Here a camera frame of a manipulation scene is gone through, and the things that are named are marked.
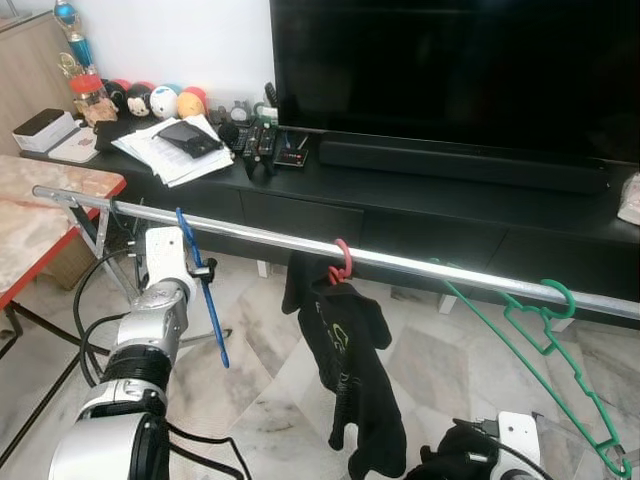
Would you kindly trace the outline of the black flat screen television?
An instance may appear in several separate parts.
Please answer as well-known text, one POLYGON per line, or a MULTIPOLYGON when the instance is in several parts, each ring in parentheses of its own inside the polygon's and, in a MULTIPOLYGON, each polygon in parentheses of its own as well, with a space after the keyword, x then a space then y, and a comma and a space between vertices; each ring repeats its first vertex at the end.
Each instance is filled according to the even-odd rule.
POLYGON ((639 159, 627 0, 270 0, 270 22, 289 127, 639 159))

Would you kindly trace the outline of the white plush ball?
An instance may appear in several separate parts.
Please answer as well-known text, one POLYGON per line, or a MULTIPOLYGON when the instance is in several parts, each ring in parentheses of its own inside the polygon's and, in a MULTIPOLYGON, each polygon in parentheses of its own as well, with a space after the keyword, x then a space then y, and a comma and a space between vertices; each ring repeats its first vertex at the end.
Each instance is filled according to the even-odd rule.
POLYGON ((151 114, 159 119, 175 118, 178 116, 178 99, 180 92, 170 86, 159 86, 148 97, 151 114))

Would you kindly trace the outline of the green plastic hanger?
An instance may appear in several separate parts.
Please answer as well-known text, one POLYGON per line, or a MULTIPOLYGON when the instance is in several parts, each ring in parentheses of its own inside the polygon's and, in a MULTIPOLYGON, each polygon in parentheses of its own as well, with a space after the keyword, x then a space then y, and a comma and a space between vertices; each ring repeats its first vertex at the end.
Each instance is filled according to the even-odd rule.
POLYGON ((599 397, 599 394, 594 392, 594 390, 585 383, 584 370, 581 369, 579 362, 575 360, 575 357, 573 357, 567 349, 563 348, 561 342, 559 342, 559 339, 556 337, 556 333, 553 332, 553 320, 568 319, 568 317, 572 317, 573 314, 575 314, 577 301, 576 298, 573 297, 571 289, 564 287, 563 284, 552 279, 541 280, 541 284, 535 289, 535 292, 538 293, 554 291, 554 293, 559 294, 559 296, 561 296, 561 303, 564 306, 563 312, 552 311, 545 307, 524 305, 524 303, 518 302, 512 294, 500 292, 500 297, 506 301, 503 316, 504 319, 507 320, 507 323, 512 325, 512 328, 515 328, 517 332, 520 333, 521 337, 530 344, 530 347, 538 351, 539 355, 559 356, 568 366, 570 366, 570 369, 573 371, 573 379, 575 379, 577 387, 581 389, 584 396, 588 397, 590 401, 593 402, 596 412, 599 413, 600 419, 603 421, 604 428, 609 433, 607 439, 595 439, 593 434, 590 433, 588 425, 584 424, 584 422, 579 419, 579 416, 571 410, 570 404, 564 401, 562 394, 557 392, 557 389, 549 383, 547 378, 545 378, 544 375, 541 375, 541 372, 531 364, 529 358, 524 356, 521 348, 515 346, 512 339, 509 339, 507 335, 504 334, 503 330, 493 323, 493 320, 486 317, 483 312, 481 312, 479 308, 470 301, 470 298, 458 291, 458 288, 453 285, 454 282, 460 282, 468 285, 480 285, 480 287, 497 288, 502 287, 502 285, 516 285, 516 287, 521 287, 521 285, 529 285, 529 283, 517 282, 517 280, 504 279, 500 278, 500 276, 480 274, 475 273, 475 271, 454 268, 454 266, 442 265, 434 260, 430 262, 420 262, 417 273, 420 275, 433 276, 433 278, 440 280, 440 282, 444 282, 445 287, 447 287, 454 296, 460 298, 460 300, 462 300, 470 310, 474 311, 474 314, 479 316, 480 320, 483 320, 484 323, 493 330, 495 335, 498 335, 500 340, 506 344, 509 351, 511 351, 513 355, 518 358, 518 361, 520 361, 521 364, 530 371, 530 374, 539 381, 541 387, 543 387, 548 396, 557 403, 557 406, 559 407, 559 410, 562 411, 563 415, 566 416, 573 425, 575 425, 575 428, 579 430, 582 438, 584 438, 585 442, 593 448, 596 456, 598 456, 600 461, 603 462, 603 465, 611 471, 611 474, 620 477, 622 480, 631 479, 631 476, 635 474, 635 468, 632 466, 632 462, 626 457, 626 453, 622 451, 620 435, 618 435, 616 428, 614 428, 611 416, 609 416, 609 413, 605 411, 605 402, 603 401, 603 398, 599 397), (543 334, 544 342, 540 342, 540 340, 535 339, 534 335, 527 332, 524 328, 524 324, 521 324, 520 321, 517 321, 515 317, 513 317, 515 312, 525 312, 525 314, 535 314, 540 317, 541 326, 543 326, 541 334, 543 334))

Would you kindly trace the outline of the silver metal clothes rack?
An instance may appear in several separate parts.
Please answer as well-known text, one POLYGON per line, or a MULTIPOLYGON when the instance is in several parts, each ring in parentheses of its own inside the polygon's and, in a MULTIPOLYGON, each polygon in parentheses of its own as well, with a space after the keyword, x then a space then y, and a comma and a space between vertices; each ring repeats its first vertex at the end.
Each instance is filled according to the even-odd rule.
MULTIPOLYGON (((95 197, 86 195, 86 193, 70 191, 70 189, 35 186, 32 188, 32 195, 37 198, 51 198, 58 204, 92 207, 92 209, 109 211, 111 214, 160 221, 160 223, 170 225, 179 223, 177 214, 172 210, 118 202, 113 198, 95 197)), ((315 241, 315 239, 285 236, 285 234, 271 232, 271 230, 243 227, 243 225, 229 223, 229 221, 200 218, 200 216, 193 215, 187 215, 186 221, 189 227, 196 230, 205 230, 205 232, 218 234, 218 236, 242 239, 242 241, 270 244, 270 246, 287 248, 287 250, 305 251, 315 253, 315 255, 334 257, 334 259, 338 259, 346 253, 334 242, 326 243, 315 241)), ((402 259, 402 257, 388 255, 388 253, 357 250, 357 248, 351 248, 347 255, 351 256, 358 264, 371 266, 371 268, 390 269, 398 271, 398 273, 426 276, 426 278, 442 280, 442 282, 471 285, 477 289, 512 294, 512 296, 530 298, 530 300, 553 302, 558 305, 573 305, 599 312, 599 314, 626 317, 627 323, 623 324, 625 328, 640 329, 639 302, 620 300, 620 298, 604 296, 604 294, 562 292, 548 283, 522 282, 522 280, 503 278, 503 276, 480 273, 480 271, 452 268, 452 266, 439 264, 439 262, 402 259)))

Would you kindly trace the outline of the red plastic hanger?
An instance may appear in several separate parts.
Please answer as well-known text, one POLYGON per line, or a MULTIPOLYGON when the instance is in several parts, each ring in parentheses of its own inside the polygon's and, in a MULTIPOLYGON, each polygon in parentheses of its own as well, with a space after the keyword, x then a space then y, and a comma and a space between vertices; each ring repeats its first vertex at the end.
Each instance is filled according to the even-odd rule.
POLYGON ((330 284, 339 285, 346 283, 348 282, 348 279, 351 279, 353 259, 351 253, 349 253, 348 244, 344 242, 342 238, 335 239, 335 244, 337 244, 340 252, 342 252, 343 264, 340 266, 335 264, 329 265, 328 275, 326 275, 326 278, 328 278, 330 284))

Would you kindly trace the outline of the gold blue trophy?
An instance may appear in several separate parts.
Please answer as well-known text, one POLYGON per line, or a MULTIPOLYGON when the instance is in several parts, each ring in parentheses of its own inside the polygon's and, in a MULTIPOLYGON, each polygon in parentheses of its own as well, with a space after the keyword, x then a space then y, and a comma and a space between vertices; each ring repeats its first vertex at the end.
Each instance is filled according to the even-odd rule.
POLYGON ((52 14, 61 29, 70 47, 70 52, 61 52, 59 55, 59 67, 63 70, 64 76, 69 78, 84 76, 96 76, 99 73, 95 63, 88 40, 82 32, 82 22, 79 13, 68 0, 55 0, 52 14))

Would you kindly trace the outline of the black remote control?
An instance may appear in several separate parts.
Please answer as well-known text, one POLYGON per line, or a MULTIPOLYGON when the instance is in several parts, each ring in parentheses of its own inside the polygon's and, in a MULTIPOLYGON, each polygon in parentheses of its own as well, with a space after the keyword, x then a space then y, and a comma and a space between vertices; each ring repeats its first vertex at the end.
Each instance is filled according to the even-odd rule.
POLYGON ((275 159, 276 128, 269 118, 259 118, 253 127, 242 151, 244 170, 253 178, 256 170, 262 168, 266 177, 276 174, 275 159))

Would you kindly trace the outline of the orange plush ball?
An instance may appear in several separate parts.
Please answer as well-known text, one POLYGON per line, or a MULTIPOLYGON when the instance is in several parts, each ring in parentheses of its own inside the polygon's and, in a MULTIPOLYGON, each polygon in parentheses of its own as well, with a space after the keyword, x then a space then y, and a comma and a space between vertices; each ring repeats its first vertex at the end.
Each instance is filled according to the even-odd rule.
POLYGON ((204 115, 209 111, 207 106, 207 95, 200 87, 186 87, 178 93, 175 101, 175 111, 179 118, 186 119, 188 116, 204 115))

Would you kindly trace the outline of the white paper stack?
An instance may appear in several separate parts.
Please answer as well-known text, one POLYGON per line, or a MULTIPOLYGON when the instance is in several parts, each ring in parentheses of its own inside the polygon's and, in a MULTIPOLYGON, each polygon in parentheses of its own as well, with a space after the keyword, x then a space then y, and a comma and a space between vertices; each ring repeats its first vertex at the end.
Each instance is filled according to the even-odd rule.
POLYGON ((124 134, 118 140, 111 142, 111 145, 150 166, 152 173, 157 175, 166 187, 180 186, 180 184, 191 182, 196 178, 214 173, 216 170, 234 165, 232 152, 223 143, 220 143, 219 150, 210 152, 210 154, 191 157, 180 151, 178 147, 155 136, 161 128, 182 122, 196 125, 210 136, 216 136, 215 129, 211 127, 206 116, 195 115, 183 120, 165 119, 150 128, 124 134))

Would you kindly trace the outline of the black wallet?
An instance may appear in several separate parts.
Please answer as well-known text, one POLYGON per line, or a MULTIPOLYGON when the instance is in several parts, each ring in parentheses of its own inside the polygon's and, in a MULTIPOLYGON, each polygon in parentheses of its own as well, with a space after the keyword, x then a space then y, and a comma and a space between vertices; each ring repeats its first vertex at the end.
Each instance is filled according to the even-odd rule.
POLYGON ((223 148, 223 142, 210 136, 204 129, 197 125, 178 120, 178 122, 166 125, 159 132, 154 134, 154 138, 160 138, 170 145, 179 148, 184 154, 188 154, 192 159, 210 155, 223 148))

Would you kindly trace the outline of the black mouse plush ball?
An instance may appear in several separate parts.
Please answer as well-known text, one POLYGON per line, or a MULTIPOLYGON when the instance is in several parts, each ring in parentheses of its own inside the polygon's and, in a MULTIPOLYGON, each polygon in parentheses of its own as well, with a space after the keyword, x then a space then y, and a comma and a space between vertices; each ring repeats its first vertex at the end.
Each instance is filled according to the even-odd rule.
POLYGON ((148 82, 136 82, 125 91, 125 108, 128 113, 137 118, 152 116, 151 96, 154 86, 148 82))

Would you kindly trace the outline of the light wooden cabinet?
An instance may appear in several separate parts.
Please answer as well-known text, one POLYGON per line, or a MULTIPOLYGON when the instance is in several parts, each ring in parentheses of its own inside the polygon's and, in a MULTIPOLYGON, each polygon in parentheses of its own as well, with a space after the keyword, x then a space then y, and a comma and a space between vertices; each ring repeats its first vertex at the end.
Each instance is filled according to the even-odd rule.
POLYGON ((76 110, 59 63, 68 51, 67 38, 51 12, 0 28, 0 134, 5 138, 42 110, 76 110))

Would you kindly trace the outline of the black shirt with green logo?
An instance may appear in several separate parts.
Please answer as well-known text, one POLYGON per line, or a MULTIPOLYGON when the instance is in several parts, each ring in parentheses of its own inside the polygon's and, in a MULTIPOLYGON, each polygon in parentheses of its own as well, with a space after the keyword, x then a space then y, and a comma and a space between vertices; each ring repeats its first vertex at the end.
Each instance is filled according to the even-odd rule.
POLYGON ((357 428, 348 461, 351 480, 365 480, 371 471, 399 477, 406 471, 406 433, 378 355, 390 346, 389 326, 378 302, 349 283, 330 282, 335 264, 329 257, 293 251, 282 312, 297 315, 321 384, 335 394, 329 447, 343 449, 347 426, 357 428))

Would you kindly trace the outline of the red black plush ball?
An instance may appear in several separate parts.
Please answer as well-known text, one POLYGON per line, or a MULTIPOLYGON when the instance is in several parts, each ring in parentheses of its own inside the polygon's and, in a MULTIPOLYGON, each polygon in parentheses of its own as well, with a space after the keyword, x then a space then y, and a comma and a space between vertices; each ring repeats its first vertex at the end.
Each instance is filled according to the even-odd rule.
POLYGON ((124 81, 124 79, 104 79, 102 81, 102 90, 106 92, 106 96, 109 97, 115 109, 119 113, 128 113, 128 88, 131 87, 131 83, 124 81))

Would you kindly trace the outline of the blue plastic hanger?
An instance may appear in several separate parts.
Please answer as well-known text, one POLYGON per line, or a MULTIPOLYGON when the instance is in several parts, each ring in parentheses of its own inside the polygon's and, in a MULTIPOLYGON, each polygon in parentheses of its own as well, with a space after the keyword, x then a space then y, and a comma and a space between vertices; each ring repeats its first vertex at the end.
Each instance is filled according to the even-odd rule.
MULTIPOLYGON (((175 210, 175 219, 177 219, 178 227, 182 230, 183 237, 186 239, 186 243, 188 244, 193 265, 200 265, 201 262, 204 261, 204 256, 201 255, 200 247, 198 247, 198 242, 195 238, 195 229, 193 229, 186 220, 186 215, 184 215, 182 207, 178 207, 178 209, 175 210)), ((204 287, 201 287, 201 289, 202 293, 204 293, 207 314, 210 316, 212 333, 215 335, 215 342, 218 344, 220 351, 221 365, 223 365, 224 369, 229 369, 230 360, 227 351, 227 343, 225 343, 225 335, 227 334, 225 334, 224 329, 221 328, 218 310, 216 310, 215 301, 214 298, 212 298, 211 284, 206 284, 204 287)))

